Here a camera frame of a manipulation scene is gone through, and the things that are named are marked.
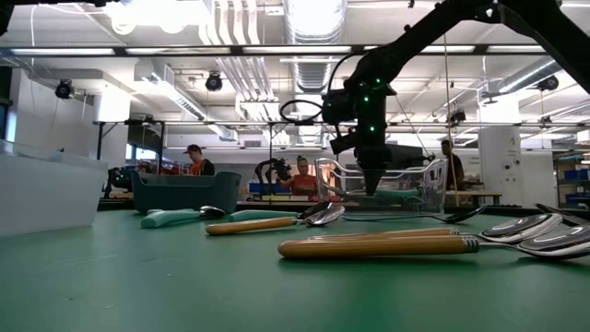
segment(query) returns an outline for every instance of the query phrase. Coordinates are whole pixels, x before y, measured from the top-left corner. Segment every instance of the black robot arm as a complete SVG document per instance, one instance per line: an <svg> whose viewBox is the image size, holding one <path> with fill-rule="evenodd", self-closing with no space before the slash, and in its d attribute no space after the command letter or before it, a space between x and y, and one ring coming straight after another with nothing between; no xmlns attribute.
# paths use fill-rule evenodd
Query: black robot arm
<svg viewBox="0 0 590 332"><path fill-rule="evenodd" d="M265 172L265 177L268 181L268 187L265 186L265 181L263 180L263 177L262 177L262 169L267 165L269 167L268 167L268 171ZM261 163L256 165L256 168L254 169L254 173L256 174L256 177L258 178L258 181L260 182L260 185L261 185L260 195L272 194L272 190L270 189L270 188L272 188L272 179L270 176L272 170L277 171L277 176L281 181L287 181L288 179L291 178L290 169L291 169L291 167L285 162L284 159L278 160L278 159L272 158L270 160L262 161Z"/></svg>
<svg viewBox="0 0 590 332"><path fill-rule="evenodd" d="M368 195L381 180L391 153L385 145L385 98L404 65L426 46L463 20L503 24L538 42L586 91L590 93L590 38L560 10L556 0L446 0L396 41L369 51L358 62L344 89L324 96L322 116L337 125L358 119L347 136L331 142L334 153L355 148L364 171Z"/></svg>

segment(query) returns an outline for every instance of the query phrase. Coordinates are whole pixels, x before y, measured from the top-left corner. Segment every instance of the white pillar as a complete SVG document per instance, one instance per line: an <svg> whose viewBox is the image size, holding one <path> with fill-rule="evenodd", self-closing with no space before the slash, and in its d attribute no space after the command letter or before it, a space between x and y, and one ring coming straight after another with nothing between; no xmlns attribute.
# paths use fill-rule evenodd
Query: white pillar
<svg viewBox="0 0 590 332"><path fill-rule="evenodd" d="M505 96L493 104L481 104L481 122L518 123L518 100ZM501 203L523 205L524 187L519 127L479 129L481 177L486 191L501 193Z"/></svg>
<svg viewBox="0 0 590 332"><path fill-rule="evenodd" d="M129 118L131 99L118 88L108 87L95 97L94 108L97 110L97 121L124 121ZM110 125L105 125L104 132L110 128ZM100 159L107 161L109 168L125 165L127 135L127 126L117 125L102 139Z"/></svg>

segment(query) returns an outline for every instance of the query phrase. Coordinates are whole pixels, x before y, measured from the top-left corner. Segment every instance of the wooden handle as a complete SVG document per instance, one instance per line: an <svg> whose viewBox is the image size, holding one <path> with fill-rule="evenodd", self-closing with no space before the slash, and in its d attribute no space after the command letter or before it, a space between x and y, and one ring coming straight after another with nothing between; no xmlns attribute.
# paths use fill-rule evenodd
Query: wooden handle
<svg viewBox="0 0 590 332"><path fill-rule="evenodd" d="M240 231L266 230L277 227L286 227L294 224L294 218L272 218L240 222L228 222L222 224L212 224L206 227L206 232L210 235L233 234Z"/></svg>
<svg viewBox="0 0 590 332"><path fill-rule="evenodd" d="M364 241L286 241L278 252L286 258L354 258L378 255L465 254L478 250L477 243L466 244L463 236L424 236Z"/></svg>
<svg viewBox="0 0 590 332"><path fill-rule="evenodd" d="M429 228L421 230L407 230L407 231L382 231L375 233L355 233L355 234L335 234L312 236L308 240L379 240L379 239L394 239L398 237L414 237L414 236L437 236L437 235L456 235L456 230L452 228Z"/></svg>

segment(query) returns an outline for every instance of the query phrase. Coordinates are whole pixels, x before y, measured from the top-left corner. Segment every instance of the red shirt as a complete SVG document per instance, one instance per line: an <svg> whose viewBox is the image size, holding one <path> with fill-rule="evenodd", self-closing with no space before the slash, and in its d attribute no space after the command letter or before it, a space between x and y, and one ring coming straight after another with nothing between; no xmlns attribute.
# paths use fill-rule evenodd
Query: red shirt
<svg viewBox="0 0 590 332"><path fill-rule="evenodd" d="M203 160L201 160L200 162L193 163L188 172L191 175L201 175L201 165L203 165Z"/></svg>
<svg viewBox="0 0 590 332"><path fill-rule="evenodd" d="M317 194L315 176L297 174L291 182L291 193L296 196L312 196Z"/></svg>

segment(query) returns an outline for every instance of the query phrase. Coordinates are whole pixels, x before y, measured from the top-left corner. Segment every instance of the clear plastic container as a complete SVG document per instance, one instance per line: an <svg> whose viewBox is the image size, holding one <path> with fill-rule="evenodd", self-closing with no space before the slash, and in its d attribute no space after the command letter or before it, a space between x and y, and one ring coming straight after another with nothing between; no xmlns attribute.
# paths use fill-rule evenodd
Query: clear plastic container
<svg viewBox="0 0 590 332"><path fill-rule="evenodd" d="M433 160L428 166L406 170L387 170L374 196L365 193L364 177L360 169L347 169L335 160L315 160L319 199L348 202L350 206L379 208L400 214L444 213L446 188L446 160ZM330 173L330 183L322 174Z"/></svg>

